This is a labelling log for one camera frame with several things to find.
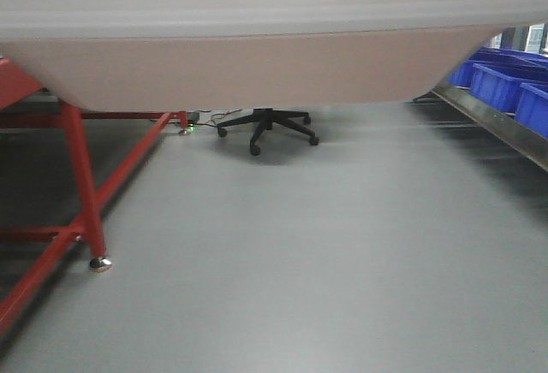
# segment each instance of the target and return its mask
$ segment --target blue storage bin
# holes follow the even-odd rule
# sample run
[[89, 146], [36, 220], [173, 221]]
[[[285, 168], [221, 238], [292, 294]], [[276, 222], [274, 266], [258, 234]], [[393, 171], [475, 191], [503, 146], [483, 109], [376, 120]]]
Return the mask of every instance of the blue storage bin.
[[526, 61], [524, 59], [518, 58], [516, 56], [502, 55], [496, 52], [488, 52], [484, 50], [479, 50], [468, 58], [453, 74], [451, 74], [447, 81], [450, 84], [456, 86], [463, 86], [469, 88], [472, 83], [472, 77], [474, 76], [474, 64], [483, 63], [483, 64], [500, 64], [500, 65], [511, 65], [511, 66], [529, 66], [535, 67], [536, 64]]
[[537, 67], [548, 68], [548, 58], [528, 58], [526, 61], [532, 63], [533, 65], [536, 65]]
[[521, 84], [515, 120], [548, 138], [548, 85]]
[[522, 83], [548, 83], [548, 68], [511, 68], [474, 64], [470, 93], [502, 112], [515, 112]]
[[496, 48], [496, 52], [504, 55], [518, 56], [520, 58], [527, 58], [527, 59], [548, 59], [547, 56], [534, 54], [532, 52], [524, 52], [522, 50], [504, 50], [502, 48]]

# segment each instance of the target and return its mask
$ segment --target epoxy floor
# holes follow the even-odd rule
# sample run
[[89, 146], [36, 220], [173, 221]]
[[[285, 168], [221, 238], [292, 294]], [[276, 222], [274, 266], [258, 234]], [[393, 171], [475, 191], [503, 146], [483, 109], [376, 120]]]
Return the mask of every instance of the epoxy floor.
[[[548, 174], [438, 104], [166, 129], [2, 339], [9, 373], [546, 373]], [[88, 122], [100, 181], [149, 121]], [[77, 211], [63, 136], [0, 134], [0, 225]], [[3, 244], [2, 288], [39, 246]]]

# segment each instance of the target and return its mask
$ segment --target office chair base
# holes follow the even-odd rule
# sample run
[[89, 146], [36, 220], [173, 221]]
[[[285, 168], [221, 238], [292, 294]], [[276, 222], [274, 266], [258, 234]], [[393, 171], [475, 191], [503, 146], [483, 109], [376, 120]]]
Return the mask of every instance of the office chair base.
[[225, 127], [258, 122], [259, 125], [256, 127], [255, 132], [249, 141], [249, 152], [255, 157], [260, 155], [260, 148], [255, 144], [255, 142], [257, 142], [260, 135], [265, 130], [271, 130], [274, 123], [308, 135], [308, 143], [310, 145], [317, 145], [319, 143], [319, 138], [316, 136], [314, 131], [299, 125], [295, 121], [291, 121], [289, 118], [302, 118], [304, 125], [309, 125], [312, 122], [308, 112], [273, 110], [272, 108], [257, 109], [253, 110], [251, 115], [242, 116], [231, 121], [225, 121], [217, 124], [217, 134], [219, 137], [224, 138], [227, 135], [227, 130]]

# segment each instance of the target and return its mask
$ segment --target chair caster wheel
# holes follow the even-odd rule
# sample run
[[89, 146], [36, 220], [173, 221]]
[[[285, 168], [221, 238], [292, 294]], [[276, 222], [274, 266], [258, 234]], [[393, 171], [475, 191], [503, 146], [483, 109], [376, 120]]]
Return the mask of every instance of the chair caster wheel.
[[249, 151], [254, 157], [260, 155], [260, 148], [257, 145], [250, 145]]

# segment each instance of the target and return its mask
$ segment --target red metal frame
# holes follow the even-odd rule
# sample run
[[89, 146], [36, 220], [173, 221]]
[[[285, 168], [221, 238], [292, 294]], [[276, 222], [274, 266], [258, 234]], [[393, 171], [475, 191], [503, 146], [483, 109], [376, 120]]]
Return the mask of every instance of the red metal frame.
[[[81, 212], [67, 226], [44, 226], [0, 229], [0, 240], [49, 241], [25, 275], [0, 303], [0, 335], [5, 333], [21, 310], [32, 299], [45, 278], [54, 270], [63, 254], [80, 236], [89, 244], [94, 257], [106, 253], [100, 211], [128, 178], [132, 169], [153, 145], [157, 136], [173, 119], [181, 127], [187, 127], [187, 112], [145, 113], [81, 113], [63, 101], [58, 115], [0, 114], [0, 127], [62, 127], [67, 135], [71, 163], [73, 165]], [[141, 141], [129, 152], [110, 177], [95, 188], [92, 165], [87, 149], [83, 119], [158, 119]]]

